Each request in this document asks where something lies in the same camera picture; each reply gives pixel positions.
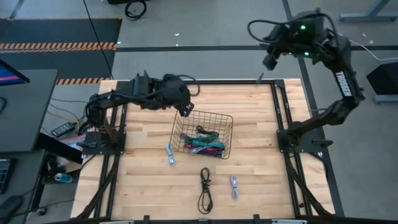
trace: metal wire basket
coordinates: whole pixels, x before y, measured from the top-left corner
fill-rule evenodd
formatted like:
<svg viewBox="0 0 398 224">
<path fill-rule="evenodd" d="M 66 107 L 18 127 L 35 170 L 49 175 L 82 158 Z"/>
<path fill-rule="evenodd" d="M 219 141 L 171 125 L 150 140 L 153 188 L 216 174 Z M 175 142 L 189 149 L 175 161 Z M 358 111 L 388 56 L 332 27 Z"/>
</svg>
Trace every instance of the metal wire basket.
<svg viewBox="0 0 398 224">
<path fill-rule="evenodd" d="M 208 132 L 218 133 L 218 140 L 224 144 L 224 150 L 218 157 L 209 156 L 218 159 L 228 159 L 231 153 L 232 127 L 233 118 L 230 115 L 208 113 L 202 111 L 192 111 L 190 116 L 181 117 L 178 111 L 175 114 L 172 135 L 170 138 L 170 146 L 173 151 L 190 153 L 189 148 L 185 147 L 185 140 L 180 137 L 181 134 L 186 134 L 192 138 L 197 136 L 197 127 L 201 126 Z"/>
</svg>

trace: computer monitor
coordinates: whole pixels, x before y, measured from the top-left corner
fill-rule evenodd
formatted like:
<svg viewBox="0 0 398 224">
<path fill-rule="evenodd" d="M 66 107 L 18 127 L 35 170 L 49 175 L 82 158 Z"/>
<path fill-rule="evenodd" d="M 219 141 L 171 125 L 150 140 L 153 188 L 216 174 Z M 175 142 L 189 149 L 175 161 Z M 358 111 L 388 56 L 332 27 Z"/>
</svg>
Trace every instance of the computer monitor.
<svg viewBox="0 0 398 224">
<path fill-rule="evenodd" d="M 0 86 L 29 83 L 29 79 L 0 59 Z"/>
</svg>

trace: gray floor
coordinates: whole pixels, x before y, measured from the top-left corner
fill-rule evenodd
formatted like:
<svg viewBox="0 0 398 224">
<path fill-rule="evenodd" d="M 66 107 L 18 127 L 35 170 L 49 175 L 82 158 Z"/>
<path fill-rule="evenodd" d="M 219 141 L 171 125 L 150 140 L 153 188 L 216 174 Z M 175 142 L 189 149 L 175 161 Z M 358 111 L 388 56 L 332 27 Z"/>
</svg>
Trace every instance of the gray floor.
<svg viewBox="0 0 398 224">
<path fill-rule="evenodd" d="M 123 17 L 123 5 L 110 6 L 100 0 L 86 0 L 93 17 Z M 385 24 L 342 24 L 341 12 L 364 12 L 375 0 L 289 0 L 293 14 L 316 6 L 329 14 L 338 31 L 366 45 L 398 45 L 398 22 Z M 16 0 L 0 0 L 0 17 L 10 14 Z M 398 1 L 392 1 L 385 12 L 398 13 Z M 17 18 L 86 17 L 81 0 L 25 0 Z M 252 19 L 285 21 L 281 0 L 152 0 L 147 14 L 139 21 L 123 19 L 119 47 L 168 47 L 202 45 L 256 45 L 246 32 Z M 265 36 L 272 26 L 256 26 L 254 33 Z M 397 51 L 377 51 L 381 58 L 398 57 Z M 299 78 L 296 59 L 284 57 L 279 66 L 268 72 L 262 66 L 265 52 L 209 51 L 209 52 L 124 52 L 116 53 L 113 75 L 116 79 L 131 78 L 146 69 L 149 75 L 161 77 L 164 73 L 186 73 L 196 78 Z M 365 51 L 353 52 L 353 68 L 358 72 L 359 84 L 365 88 L 366 100 L 346 120 L 345 124 L 325 127 L 338 189 L 347 217 L 398 220 L 398 138 L 395 114 L 398 105 L 374 105 L 372 88 L 366 75 L 387 62 L 373 59 Z M 341 98 L 333 76 L 318 64 L 306 62 L 319 108 Z M 87 100 L 98 85 L 56 86 L 54 98 Z M 84 104 L 60 103 L 59 106 L 81 116 Z M 47 130 L 64 123 L 59 118 L 46 116 L 43 127 Z M 75 185 L 46 186 L 42 203 L 54 202 L 56 192 L 62 190 L 60 200 L 73 198 Z M 32 215 L 29 223 L 66 220 L 71 203 L 52 207 L 44 217 Z"/>
</svg>

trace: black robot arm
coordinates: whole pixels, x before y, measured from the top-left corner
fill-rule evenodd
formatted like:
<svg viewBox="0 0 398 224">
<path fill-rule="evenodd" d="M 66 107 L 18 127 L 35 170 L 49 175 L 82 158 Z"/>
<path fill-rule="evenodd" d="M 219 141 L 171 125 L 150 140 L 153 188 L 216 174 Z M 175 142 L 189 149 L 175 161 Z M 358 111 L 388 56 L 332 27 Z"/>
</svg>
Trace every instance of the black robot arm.
<svg viewBox="0 0 398 224">
<path fill-rule="evenodd" d="M 320 11 L 308 11 L 297 14 L 291 21 L 278 23 L 272 21 L 252 21 L 275 24 L 269 36 L 263 38 L 261 44 L 267 49 L 268 55 L 263 64 L 273 70 L 280 55 L 303 56 L 312 59 L 313 64 L 322 62 L 330 69 L 339 86 L 343 98 L 330 105 L 324 112 L 306 121 L 295 121 L 284 132 L 284 142 L 291 147 L 299 144 L 303 134 L 326 124 L 342 124 L 347 116 L 364 100 L 351 68 L 350 43 L 346 37 L 337 34 L 336 30 L 323 26 L 324 17 L 328 15 Z"/>
<path fill-rule="evenodd" d="M 101 134 L 101 142 L 117 144 L 120 133 L 111 127 L 106 119 L 106 109 L 126 103 L 134 103 L 141 109 L 149 110 L 164 110 L 173 106 L 181 116 L 189 116 L 194 107 L 191 102 L 193 95 L 180 77 L 189 76 L 165 74 L 163 79 L 157 79 L 150 78 L 144 72 L 144 76 L 137 75 L 136 78 L 123 83 L 120 88 L 92 95 L 85 107 L 87 122 L 80 127 L 79 133 L 87 127 L 94 127 L 98 130 L 97 135 Z M 94 144 L 86 142 L 81 146 L 93 147 Z"/>
</svg>

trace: wooden table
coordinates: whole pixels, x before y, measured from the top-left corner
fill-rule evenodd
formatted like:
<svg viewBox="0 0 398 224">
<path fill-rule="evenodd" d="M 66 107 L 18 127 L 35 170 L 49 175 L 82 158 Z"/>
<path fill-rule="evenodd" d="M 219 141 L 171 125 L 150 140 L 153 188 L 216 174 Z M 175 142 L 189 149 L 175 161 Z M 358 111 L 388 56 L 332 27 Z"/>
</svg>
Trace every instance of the wooden table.
<svg viewBox="0 0 398 224">
<path fill-rule="evenodd" d="M 116 82 L 102 81 L 99 92 L 115 88 Z M 288 79 L 285 84 L 293 120 L 309 118 L 300 80 Z M 277 121 L 270 85 L 202 85 L 200 95 L 192 102 L 196 110 L 234 118 L 229 159 L 175 152 L 176 165 L 170 166 L 165 145 L 170 141 L 175 110 L 140 110 L 130 104 L 112 220 L 142 220 L 144 215 L 150 215 L 151 220 L 250 219 L 253 214 L 261 218 L 294 217 L 284 158 L 275 134 Z M 308 154 L 301 156 L 308 188 L 333 213 L 323 164 Z M 82 170 L 71 217 L 77 216 L 97 191 L 102 162 L 103 156 L 96 156 Z M 214 201 L 208 215 L 197 209 L 199 173 L 204 167 L 211 172 Z M 231 198 L 232 174 L 238 178 L 237 201 Z M 104 195 L 102 215 L 108 193 Z"/>
</svg>

